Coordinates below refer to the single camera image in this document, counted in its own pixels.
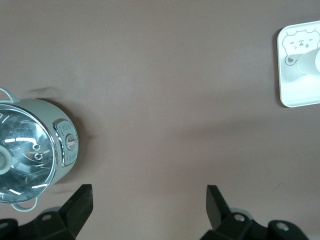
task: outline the cooking pot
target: cooking pot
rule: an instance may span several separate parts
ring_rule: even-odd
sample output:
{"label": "cooking pot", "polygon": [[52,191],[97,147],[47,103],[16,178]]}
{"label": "cooking pot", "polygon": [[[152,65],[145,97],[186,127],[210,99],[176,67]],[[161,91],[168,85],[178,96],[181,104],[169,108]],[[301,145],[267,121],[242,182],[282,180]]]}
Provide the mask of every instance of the cooking pot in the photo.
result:
{"label": "cooking pot", "polygon": [[[0,100],[0,203],[33,210],[44,190],[74,166],[79,140],[70,118],[40,99]],[[32,207],[20,203],[35,199]]]}

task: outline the pot handle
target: pot handle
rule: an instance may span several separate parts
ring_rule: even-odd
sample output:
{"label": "pot handle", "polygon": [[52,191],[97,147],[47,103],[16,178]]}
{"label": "pot handle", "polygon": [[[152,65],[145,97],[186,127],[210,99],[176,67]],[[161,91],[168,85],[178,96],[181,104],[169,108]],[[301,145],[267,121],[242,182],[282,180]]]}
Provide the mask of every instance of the pot handle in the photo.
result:
{"label": "pot handle", "polygon": [[32,207],[23,207],[23,206],[20,206],[19,203],[12,203],[11,206],[12,206],[15,210],[17,210],[17,211],[19,211],[19,212],[24,212],[24,213],[25,213],[25,212],[29,212],[29,211],[35,209],[35,207],[36,207],[37,204],[38,204],[39,198],[40,198],[39,196],[36,196],[36,197],[35,197],[35,203],[34,203],[34,205],[33,205]]}
{"label": "pot handle", "polygon": [[18,103],[20,102],[20,99],[17,98],[12,92],[10,92],[9,90],[3,88],[3,87],[0,87],[0,91],[4,92],[5,94],[8,95],[8,97],[10,98],[10,100],[0,100],[0,103],[11,103],[11,104],[14,104],[14,103]]}

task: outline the lid knob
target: lid knob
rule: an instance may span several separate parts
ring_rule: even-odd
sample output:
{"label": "lid knob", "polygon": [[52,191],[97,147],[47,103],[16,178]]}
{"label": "lid knob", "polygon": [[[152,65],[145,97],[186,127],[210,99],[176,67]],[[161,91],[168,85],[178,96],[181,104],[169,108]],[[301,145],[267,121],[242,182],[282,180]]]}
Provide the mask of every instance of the lid knob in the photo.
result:
{"label": "lid knob", "polygon": [[0,175],[5,174],[11,168],[12,158],[10,152],[0,145]]}

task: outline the cartoon bear print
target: cartoon bear print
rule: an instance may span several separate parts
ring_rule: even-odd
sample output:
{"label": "cartoon bear print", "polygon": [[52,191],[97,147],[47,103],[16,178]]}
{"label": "cartoon bear print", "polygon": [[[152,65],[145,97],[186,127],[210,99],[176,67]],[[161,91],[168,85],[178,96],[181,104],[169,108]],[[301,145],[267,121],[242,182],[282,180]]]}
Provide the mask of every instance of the cartoon bear print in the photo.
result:
{"label": "cartoon bear print", "polygon": [[317,49],[320,43],[320,34],[313,30],[302,30],[293,32],[293,34],[286,33],[282,41],[282,46],[285,49],[286,57],[285,64],[294,65],[300,55]]}

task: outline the white tray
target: white tray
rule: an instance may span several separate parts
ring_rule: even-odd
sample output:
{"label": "white tray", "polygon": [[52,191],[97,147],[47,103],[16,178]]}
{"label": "white tray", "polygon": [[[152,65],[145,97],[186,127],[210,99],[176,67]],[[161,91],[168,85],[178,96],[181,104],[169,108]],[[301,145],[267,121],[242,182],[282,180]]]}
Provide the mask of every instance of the white tray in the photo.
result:
{"label": "white tray", "polygon": [[302,74],[297,69],[298,58],[319,47],[320,21],[290,25],[279,33],[280,99],[285,106],[293,108],[320,103],[320,73]]}

